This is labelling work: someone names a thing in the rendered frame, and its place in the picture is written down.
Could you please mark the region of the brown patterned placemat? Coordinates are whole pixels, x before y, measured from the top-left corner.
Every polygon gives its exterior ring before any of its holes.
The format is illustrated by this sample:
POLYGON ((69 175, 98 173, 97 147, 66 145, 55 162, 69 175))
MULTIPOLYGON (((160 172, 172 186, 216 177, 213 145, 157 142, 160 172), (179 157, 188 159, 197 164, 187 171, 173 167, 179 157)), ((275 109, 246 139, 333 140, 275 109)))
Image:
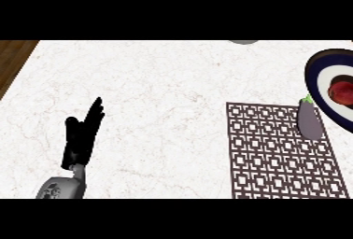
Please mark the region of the brown patterned placemat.
POLYGON ((306 139, 292 105, 227 105, 232 197, 346 199, 340 165, 327 136, 306 139))

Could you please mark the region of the red apple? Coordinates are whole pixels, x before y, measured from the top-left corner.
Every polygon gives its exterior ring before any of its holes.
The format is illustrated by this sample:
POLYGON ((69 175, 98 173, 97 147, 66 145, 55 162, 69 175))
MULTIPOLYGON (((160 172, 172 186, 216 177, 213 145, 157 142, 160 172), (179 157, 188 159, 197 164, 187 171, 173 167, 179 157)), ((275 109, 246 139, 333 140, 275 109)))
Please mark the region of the red apple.
POLYGON ((331 100, 340 105, 353 105, 353 83, 337 82, 328 89, 331 100))

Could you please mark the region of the blue and white plate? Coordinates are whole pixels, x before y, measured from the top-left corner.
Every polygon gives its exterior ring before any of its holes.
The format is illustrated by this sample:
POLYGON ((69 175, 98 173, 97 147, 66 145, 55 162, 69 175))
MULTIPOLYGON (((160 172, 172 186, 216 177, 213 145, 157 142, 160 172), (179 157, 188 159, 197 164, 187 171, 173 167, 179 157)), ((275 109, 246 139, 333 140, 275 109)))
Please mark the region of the blue and white plate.
POLYGON ((331 81, 337 76, 353 77, 351 49, 327 49, 311 57, 305 67, 305 83, 324 114, 353 133, 353 108, 337 104, 328 96, 331 81))

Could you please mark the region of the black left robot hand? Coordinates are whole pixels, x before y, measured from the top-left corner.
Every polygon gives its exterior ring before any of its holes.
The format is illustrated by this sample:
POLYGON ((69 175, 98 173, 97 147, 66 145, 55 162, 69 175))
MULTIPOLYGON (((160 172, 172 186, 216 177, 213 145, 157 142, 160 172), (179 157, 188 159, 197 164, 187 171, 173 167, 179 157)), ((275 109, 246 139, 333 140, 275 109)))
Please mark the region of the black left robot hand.
POLYGON ((86 119, 76 117, 66 119, 67 145, 61 167, 70 170, 76 164, 86 165, 94 154, 94 142, 105 117, 103 98, 98 97, 89 109, 86 119))

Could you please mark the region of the purple eggplant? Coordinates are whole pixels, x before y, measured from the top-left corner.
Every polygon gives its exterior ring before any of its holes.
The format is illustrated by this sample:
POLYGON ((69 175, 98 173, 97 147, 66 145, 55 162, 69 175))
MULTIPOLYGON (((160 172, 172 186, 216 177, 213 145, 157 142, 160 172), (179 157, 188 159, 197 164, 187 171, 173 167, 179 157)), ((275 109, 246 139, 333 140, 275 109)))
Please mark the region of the purple eggplant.
POLYGON ((320 140, 323 138, 323 125, 317 115, 311 95, 306 95, 306 97, 300 100, 299 130, 306 139, 320 140))

